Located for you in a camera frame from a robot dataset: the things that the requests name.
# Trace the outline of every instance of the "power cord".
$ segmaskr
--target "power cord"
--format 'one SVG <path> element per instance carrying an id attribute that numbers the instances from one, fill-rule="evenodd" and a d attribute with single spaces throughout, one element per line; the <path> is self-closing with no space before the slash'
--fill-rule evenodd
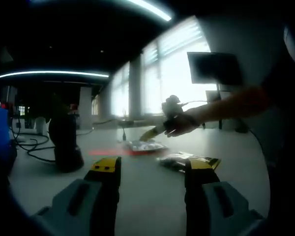
<path id="1" fill-rule="evenodd" d="M 264 147 L 263 147 L 263 145 L 262 145 L 260 139 L 259 139 L 258 136 L 256 135 L 256 133 L 253 132 L 252 129 L 249 129 L 249 131 L 250 131 L 250 133 L 252 133 L 253 136 L 255 136 L 255 138 L 257 139 L 257 141 L 258 141 L 258 143 L 259 143 L 259 145 L 260 145 L 260 148 L 261 148 L 262 153 L 265 154 Z"/>
<path id="2" fill-rule="evenodd" d="M 21 122 L 20 122 L 20 116 L 17 116 L 17 118 L 18 118 L 18 122 L 19 122 L 19 124 L 20 124 L 20 123 L 21 123 Z M 110 119 L 110 120 L 106 120 L 106 121 L 104 121 L 104 122 L 97 122 L 97 123 L 95 123 L 95 124 L 105 124 L 105 123 L 109 123 L 109 122 L 114 121 L 114 120 L 117 120 L 117 119 Z M 122 129 L 123 129 L 123 136 L 122 136 L 122 139 L 125 141 L 125 140 L 126 140 L 126 133 L 125 133 L 123 127 L 122 127 Z M 40 134 L 32 134 L 32 133 L 21 133 L 21 126 L 19 126 L 19 131 L 18 131 L 18 133 L 17 133 L 16 136 L 15 136 L 15 132 L 14 132 L 13 129 L 12 129 L 12 125 L 11 125 L 10 130 L 12 131 L 12 135 L 13 135 L 13 138 L 14 138 L 15 144 L 16 144 L 17 146 L 19 146 L 20 148 L 22 148 L 23 150 L 25 150 L 29 156 L 34 157 L 35 159 L 40 160 L 40 161 L 44 161 L 44 162 L 48 162 L 48 163 L 55 163 L 55 160 L 44 159 L 44 158 L 41 158 L 41 157 L 38 157 L 38 156 L 36 156 L 36 155 L 31 154 L 33 151 L 40 151 L 40 150 L 46 150 L 46 149 L 52 149 L 52 148 L 55 148 L 55 146 L 53 146 L 53 147 L 42 147 L 42 148 L 37 148 L 39 145 L 43 145 L 43 144 L 45 144 L 45 143 L 47 143 L 47 142 L 49 141 L 49 137 L 48 137 L 48 136 L 46 136 L 46 135 L 40 135 Z M 90 134 L 90 133 L 93 132 L 93 131 L 94 131 L 94 129 L 90 130 L 89 132 L 87 132 L 87 133 L 85 133 L 85 134 L 77 134 L 76 136 L 87 135 L 87 134 Z M 39 143 L 37 139 L 30 139 L 30 140 L 35 141 L 36 143 L 35 143 L 35 144 L 20 144 L 20 143 L 17 141 L 17 138 L 19 137 L 20 134 L 21 134 L 21 135 L 34 135 L 34 136 L 39 136 L 39 137 L 45 137 L 46 140 L 43 141 L 43 142 L 41 142 L 41 143 Z M 24 148 L 24 146 L 30 146 L 30 147 L 33 147 L 33 148 L 26 149 L 26 148 Z"/>

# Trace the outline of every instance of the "led light strip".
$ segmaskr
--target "led light strip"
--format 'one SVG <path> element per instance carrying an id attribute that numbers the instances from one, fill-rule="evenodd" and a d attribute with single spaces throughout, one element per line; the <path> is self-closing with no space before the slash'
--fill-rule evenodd
<path id="1" fill-rule="evenodd" d="M 159 17 L 163 18 L 165 21 L 170 21 L 172 19 L 165 12 L 161 11 L 160 9 L 151 5 L 150 3 L 147 3 L 146 1 L 143 1 L 143 0 L 128 0 L 128 1 L 132 2 L 134 4 L 137 4 L 137 5 L 145 8 L 146 10 L 149 10 L 150 12 L 154 13 L 155 15 L 158 15 Z"/>
<path id="2" fill-rule="evenodd" d="M 0 75 L 0 78 L 7 77 L 7 76 L 14 76 L 14 75 L 27 75 L 27 74 L 67 74 L 67 75 L 86 75 L 86 76 L 105 77 L 105 78 L 109 77 L 109 75 L 86 73 L 86 72 L 41 70 L 41 71 L 24 71 L 24 72 L 9 73 L 5 75 Z"/>

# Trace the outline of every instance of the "bright window light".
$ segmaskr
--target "bright window light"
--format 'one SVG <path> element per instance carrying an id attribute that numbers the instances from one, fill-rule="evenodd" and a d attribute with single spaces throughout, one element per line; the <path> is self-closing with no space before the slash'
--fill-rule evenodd
<path id="1" fill-rule="evenodd" d="M 165 12 L 161 11 L 160 9 L 156 8 L 155 6 L 147 3 L 146 1 L 143 1 L 143 0 L 128 0 L 128 1 L 149 10 L 150 12 L 154 13 L 155 15 L 158 15 L 159 17 L 163 18 L 165 21 L 171 20 L 171 17 L 169 15 L 167 15 Z"/>
<path id="2" fill-rule="evenodd" d="M 5 75 L 0 75 L 0 78 L 7 77 L 7 76 L 14 76 L 14 75 L 27 75 L 27 74 L 67 74 L 67 75 L 86 75 L 86 76 L 105 77 L 105 78 L 109 77 L 109 75 L 86 73 L 86 72 L 41 70 L 41 71 L 24 71 L 24 72 L 9 73 Z"/>
<path id="3" fill-rule="evenodd" d="M 143 113 L 162 114 L 162 102 L 174 94 L 183 110 L 207 104 L 216 84 L 193 84 L 187 52 L 210 52 L 197 18 L 191 17 L 156 38 L 143 50 Z"/>
<path id="4" fill-rule="evenodd" d="M 19 107 L 20 116 L 25 116 L 25 107 Z"/>

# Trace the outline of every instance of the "white table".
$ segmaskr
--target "white table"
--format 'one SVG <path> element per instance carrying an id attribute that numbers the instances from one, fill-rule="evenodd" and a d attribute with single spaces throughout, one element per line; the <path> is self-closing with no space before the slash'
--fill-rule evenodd
<path id="1" fill-rule="evenodd" d="M 137 140 L 150 127 L 125 129 L 128 140 Z M 53 165 L 41 163 L 18 151 L 10 182 L 18 202 L 28 214 L 51 204 L 53 196 L 77 178 L 83 178 L 95 160 L 92 150 L 112 149 L 121 140 L 122 130 L 95 130 L 78 136 L 85 165 L 78 171 L 59 173 Z M 228 181 L 249 202 L 251 209 L 267 216 L 269 180 L 259 143 L 251 134 L 217 129 L 197 129 L 176 138 L 159 135 L 157 141 L 172 151 L 185 151 L 222 159 L 216 169 L 221 181 Z M 52 150 L 34 153 L 54 158 Z M 123 235 L 185 235 L 184 175 L 168 170 L 155 161 L 155 156 L 123 156 L 120 202 L 115 232 Z"/>

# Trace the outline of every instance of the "black cylinder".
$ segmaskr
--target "black cylinder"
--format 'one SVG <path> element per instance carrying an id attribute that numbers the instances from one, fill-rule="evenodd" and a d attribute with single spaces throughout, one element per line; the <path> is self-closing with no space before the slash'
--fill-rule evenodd
<path id="1" fill-rule="evenodd" d="M 84 164 L 76 143 L 76 121 L 73 115 L 53 118 L 49 124 L 49 136 L 55 145 L 56 166 L 62 172 L 71 172 Z"/>

